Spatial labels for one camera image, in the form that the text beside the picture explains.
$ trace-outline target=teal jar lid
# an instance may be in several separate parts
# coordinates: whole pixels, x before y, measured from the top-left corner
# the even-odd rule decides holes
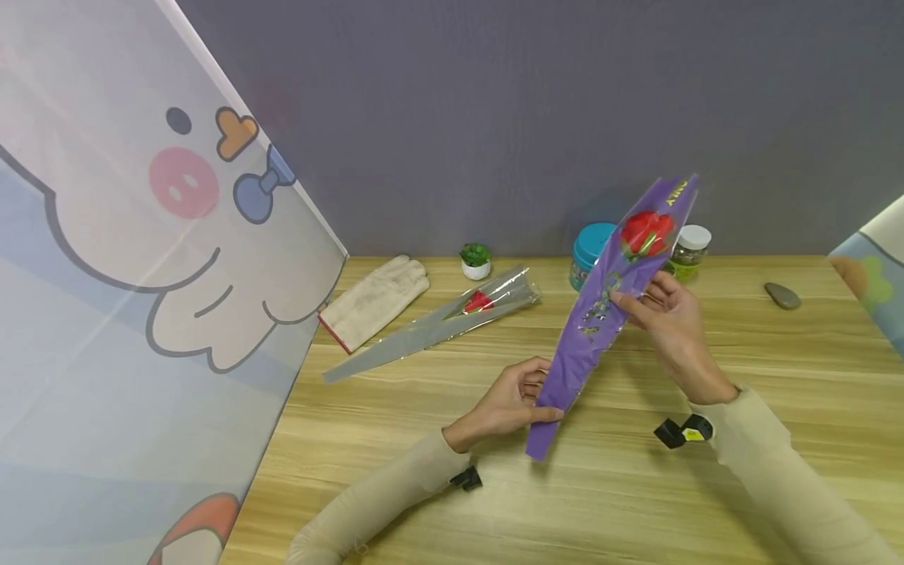
[[[580,231],[578,238],[574,240],[574,249],[572,250],[574,261],[584,270],[591,270],[615,230],[616,224],[608,221],[591,223],[586,226]]]

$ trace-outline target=gray wall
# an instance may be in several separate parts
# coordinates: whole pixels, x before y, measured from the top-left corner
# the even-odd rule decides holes
[[[564,253],[691,171],[714,252],[825,253],[904,190],[902,2],[179,1],[354,255]]]

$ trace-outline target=clear plastic sleeve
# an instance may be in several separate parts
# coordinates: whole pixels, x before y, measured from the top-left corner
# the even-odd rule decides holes
[[[540,300],[540,288],[518,265],[462,293],[324,373],[336,382],[470,332]]]

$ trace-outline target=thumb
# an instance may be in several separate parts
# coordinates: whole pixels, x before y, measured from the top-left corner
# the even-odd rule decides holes
[[[625,310],[628,315],[632,316],[644,326],[650,325],[655,319],[656,312],[654,310],[644,306],[639,300],[630,295],[613,290],[609,293],[609,298],[612,299],[612,302],[616,303],[616,306]]]
[[[565,415],[564,410],[552,406],[534,406],[531,408],[531,423],[533,422],[558,422]]]

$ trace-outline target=white jar lid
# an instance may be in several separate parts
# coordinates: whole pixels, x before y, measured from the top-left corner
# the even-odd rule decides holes
[[[703,226],[684,226],[678,233],[678,245],[686,250],[705,250],[712,241],[712,234]]]

